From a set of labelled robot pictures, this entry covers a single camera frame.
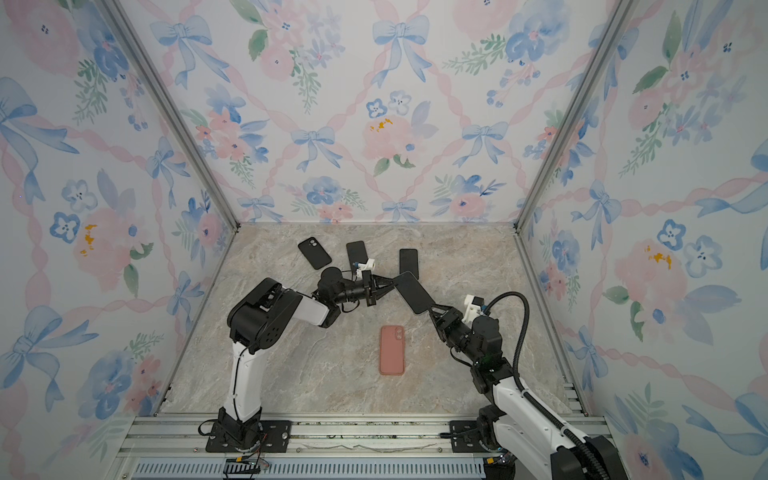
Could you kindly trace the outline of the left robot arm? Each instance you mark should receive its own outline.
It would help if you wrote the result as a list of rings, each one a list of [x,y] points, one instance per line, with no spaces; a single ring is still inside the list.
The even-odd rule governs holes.
[[[261,387],[269,351],[293,321],[327,329],[347,303],[374,306],[395,288],[395,282],[364,271],[352,279],[329,267],[316,290],[305,294],[266,278],[227,317],[232,341],[232,372],[226,400],[219,409],[213,439],[237,451],[250,452],[263,441]]]

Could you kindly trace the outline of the blue phone black screen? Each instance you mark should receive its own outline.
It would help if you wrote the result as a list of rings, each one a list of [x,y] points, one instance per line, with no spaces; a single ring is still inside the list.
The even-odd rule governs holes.
[[[403,248],[399,250],[399,273],[410,273],[419,279],[419,255],[415,248]]]

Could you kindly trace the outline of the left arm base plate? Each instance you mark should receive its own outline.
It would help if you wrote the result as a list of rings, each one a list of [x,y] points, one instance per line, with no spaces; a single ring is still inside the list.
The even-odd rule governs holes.
[[[245,442],[236,441],[215,422],[207,434],[206,453],[286,453],[291,438],[289,420],[262,420],[255,433],[249,433]]]

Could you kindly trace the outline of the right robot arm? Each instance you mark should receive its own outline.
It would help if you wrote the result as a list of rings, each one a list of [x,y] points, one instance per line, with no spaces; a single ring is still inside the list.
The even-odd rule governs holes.
[[[476,421],[481,444],[489,451],[511,454],[537,479],[626,479],[610,440],[572,426],[524,383],[520,363],[530,306],[524,303],[523,307],[511,359],[503,353],[499,322],[486,309],[470,323],[454,307],[429,309],[438,337],[451,352],[466,357],[475,388],[490,402]]]

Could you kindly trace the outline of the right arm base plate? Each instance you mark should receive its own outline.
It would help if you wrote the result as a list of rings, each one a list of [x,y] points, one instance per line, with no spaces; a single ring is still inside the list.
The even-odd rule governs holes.
[[[448,423],[448,440],[454,454],[490,454],[496,449],[489,448],[482,440],[479,427],[475,421],[451,420]]]

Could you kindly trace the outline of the pink phone case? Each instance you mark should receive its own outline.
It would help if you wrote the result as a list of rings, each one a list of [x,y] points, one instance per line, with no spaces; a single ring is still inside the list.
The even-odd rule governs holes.
[[[379,371],[381,375],[399,376],[405,372],[405,329],[386,325],[380,330]]]

